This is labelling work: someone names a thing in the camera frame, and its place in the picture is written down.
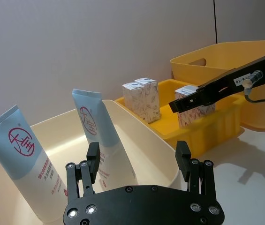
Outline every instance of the small box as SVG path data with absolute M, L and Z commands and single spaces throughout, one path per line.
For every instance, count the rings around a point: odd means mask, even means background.
M 175 99 L 183 98 L 187 95 L 193 94 L 196 92 L 198 87 L 195 86 L 185 86 L 182 88 L 179 88 L 175 91 Z M 199 106 L 193 109 L 190 109 L 188 111 L 178 113 L 178 121 L 179 121 L 179 127 L 184 127 L 186 125 L 189 125 L 191 122 L 204 117 L 210 113 L 213 113 L 216 109 L 216 105 L 212 104 L 209 106 Z
M 135 80 L 135 82 L 144 86 L 144 111 L 146 114 L 146 121 L 152 123 L 159 120 L 159 89 L 157 81 L 150 78 L 140 78 Z
M 136 82 L 132 82 L 123 84 L 122 88 L 125 106 L 135 114 L 137 114 L 139 117 L 141 117 L 143 120 L 146 120 L 147 116 L 144 110 L 144 86 Z

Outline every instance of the yellow basket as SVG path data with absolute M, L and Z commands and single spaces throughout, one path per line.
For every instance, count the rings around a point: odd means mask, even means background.
M 227 42 L 179 56 L 170 63 L 176 80 L 201 85 L 263 56 L 265 41 Z M 265 98 L 265 85 L 253 89 L 250 97 Z M 241 122 L 245 127 L 265 131 L 265 103 L 246 102 L 241 111 Z
M 124 98 L 116 100 L 150 129 L 164 139 L 174 149 L 178 140 L 185 140 L 193 157 L 198 157 L 210 148 L 224 142 L 240 132 L 240 110 L 243 97 L 231 95 L 216 103 L 216 112 L 200 118 L 190 125 L 179 128 L 177 113 L 172 113 L 169 102 L 174 100 L 174 91 L 189 83 L 165 80 L 159 83 L 159 102 L 161 119 L 146 123 L 125 107 Z

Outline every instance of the label sticker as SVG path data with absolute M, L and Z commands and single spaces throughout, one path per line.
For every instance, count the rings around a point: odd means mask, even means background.
M 13 128 L 8 133 L 9 141 L 17 152 L 23 156 L 31 156 L 34 152 L 32 136 L 23 128 Z
M 234 83 L 236 86 L 241 86 L 243 81 L 246 80 L 251 74 L 246 74 L 246 75 L 243 75 L 243 76 L 240 76 L 238 78 L 235 78 L 234 79 Z
M 80 117 L 82 120 L 82 123 L 84 125 L 84 127 L 86 128 L 86 130 L 92 134 L 92 135 L 96 135 L 97 134 L 97 126 L 95 124 L 95 121 L 90 113 L 90 111 L 82 106 L 79 110 L 80 112 Z

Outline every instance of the white table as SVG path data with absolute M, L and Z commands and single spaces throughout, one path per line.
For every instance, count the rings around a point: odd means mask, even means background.
M 265 133 L 244 132 L 212 149 L 217 200 L 225 225 L 265 225 Z

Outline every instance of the light blue tube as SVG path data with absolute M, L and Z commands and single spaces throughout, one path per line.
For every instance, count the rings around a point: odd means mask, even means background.
M 62 217 L 66 186 L 17 106 L 0 116 L 0 163 L 42 222 Z
M 88 142 L 99 142 L 105 147 L 120 142 L 101 93 L 74 89 L 72 94 Z
M 28 174 L 42 150 L 16 105 L 0 116 L 0 163 L 11 179 Z
M 101 93 L 74 89 L 72 94 L 88 143 L 99 142 L 98 172 L 103 189 L 136 185 L 136 174 L 102 102 Z

